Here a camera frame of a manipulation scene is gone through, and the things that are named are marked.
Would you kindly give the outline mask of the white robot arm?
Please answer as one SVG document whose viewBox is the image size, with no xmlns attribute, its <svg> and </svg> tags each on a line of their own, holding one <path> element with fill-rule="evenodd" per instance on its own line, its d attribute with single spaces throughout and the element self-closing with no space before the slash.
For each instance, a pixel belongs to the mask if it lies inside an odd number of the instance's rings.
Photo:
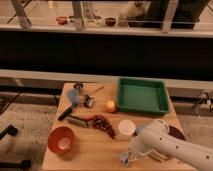
<svg viewBox="0 0 213 171">
<path fill-rule="evenodd" d="M 168 134 L 169 125 L 161 119 L 155 119 L 145 124 L 139 134 L 133 137 L 129 144 L 132 155 L 141 158 L 152 149 L 193 166 L 199 171 L 213 169 L 213 149 L 180 140 Z"/>
</svg>

